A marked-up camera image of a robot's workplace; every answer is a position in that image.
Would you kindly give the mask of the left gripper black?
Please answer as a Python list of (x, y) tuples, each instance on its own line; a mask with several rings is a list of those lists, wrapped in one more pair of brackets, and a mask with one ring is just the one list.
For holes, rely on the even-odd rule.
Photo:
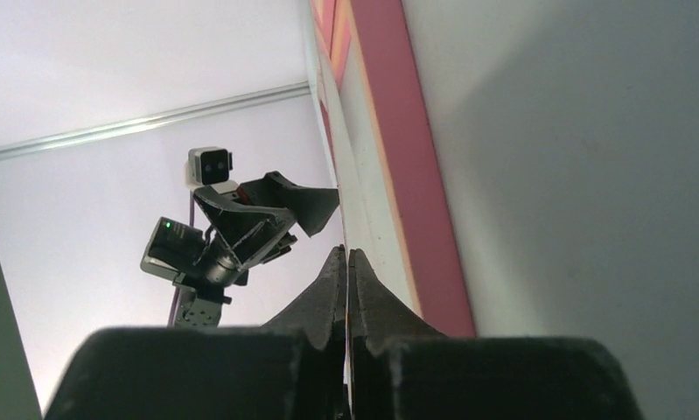
[(237, 192), (221, 194), (211, 186), (194, 192), (210, 223), (199, 269), (209, 283), (222, 287), (291, 252), (297, 242), (290, 232), (295, 222), (312, 237), (339, 207), (336, 188), (298, 185), (279, 171), (240, 184)]

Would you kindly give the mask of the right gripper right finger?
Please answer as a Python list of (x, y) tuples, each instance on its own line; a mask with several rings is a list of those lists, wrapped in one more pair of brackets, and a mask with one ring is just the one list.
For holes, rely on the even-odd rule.
[(347, 350), (357, 419), (640, 419), (594, 339), (453, 338), (412, 312), (366, 254), (348, 258)]

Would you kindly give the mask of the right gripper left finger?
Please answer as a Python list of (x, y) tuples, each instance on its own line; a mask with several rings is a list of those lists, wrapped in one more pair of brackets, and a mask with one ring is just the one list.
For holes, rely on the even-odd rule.
[(49, 419), (346, 419), (346, 251), (260, 326), (107, 328), (70, 360)]

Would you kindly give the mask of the pink wooden picture frame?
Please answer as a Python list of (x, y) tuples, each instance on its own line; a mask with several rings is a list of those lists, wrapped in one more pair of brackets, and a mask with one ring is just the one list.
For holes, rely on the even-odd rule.
[(409, 29), (399, 1), (310, 1), (311, 93), (344, 241), (450, 336), (475, 324)]

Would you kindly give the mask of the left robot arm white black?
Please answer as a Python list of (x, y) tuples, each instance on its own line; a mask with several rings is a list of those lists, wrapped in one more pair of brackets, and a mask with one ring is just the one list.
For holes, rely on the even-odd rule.
[(339, 192), (271, 171), (243, 184), (197, 186), (192, 201), (207, 228), (160, 218), (140, 268), (178, 290), (173, 326), (216, 327), (232, 301), (226, 288), (247, 285), (251, 269), (288, 254), (297, 242), (294, 225), (308, 236), (320, 233), (339, 207)]

